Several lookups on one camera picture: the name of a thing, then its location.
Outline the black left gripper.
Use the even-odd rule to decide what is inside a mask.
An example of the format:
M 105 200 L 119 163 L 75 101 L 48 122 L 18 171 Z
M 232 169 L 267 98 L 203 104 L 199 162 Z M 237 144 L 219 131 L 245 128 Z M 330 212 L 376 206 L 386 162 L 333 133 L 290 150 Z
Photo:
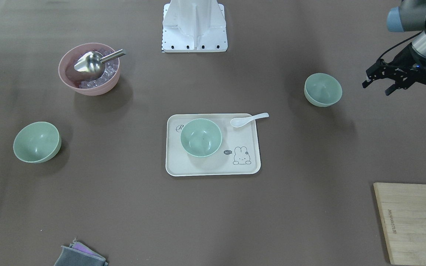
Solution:
M 394 84 L 385 90 L 389 96 L 398 89 L 406 90 L 414 83 L 426 85 L 426 57 L 416 52 L 412 44 L 408 44 L 390 63 L 383 59 L 366 70 L 366 79 L 362 83 L 365 89 L 376 80 L 392 79 Z

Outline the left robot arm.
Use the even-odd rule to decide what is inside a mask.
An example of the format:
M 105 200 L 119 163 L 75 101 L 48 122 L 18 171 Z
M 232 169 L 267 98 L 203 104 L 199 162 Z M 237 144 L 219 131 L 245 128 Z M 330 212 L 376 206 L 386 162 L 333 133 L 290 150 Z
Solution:
M 390 32 L 416 31 L 406 45 L 391 62 L 380 56 L 367 69 L 362 87 L 368 87 L 379 79 L 391 79 L 394 84 L 386 89 L 388 96 L 398 89 L 408 89 L 414 83 L 426 85 L 426 0 L 403 0 L 392 8 L 387 16 Z

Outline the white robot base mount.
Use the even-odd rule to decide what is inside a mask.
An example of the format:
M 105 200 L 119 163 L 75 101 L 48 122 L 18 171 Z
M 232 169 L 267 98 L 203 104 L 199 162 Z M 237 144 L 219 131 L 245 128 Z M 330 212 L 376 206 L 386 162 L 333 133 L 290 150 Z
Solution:
M 216 0 L 171 0 L 163 7 L 162 26 L 162 52 L 228 50 L 225 8 Z

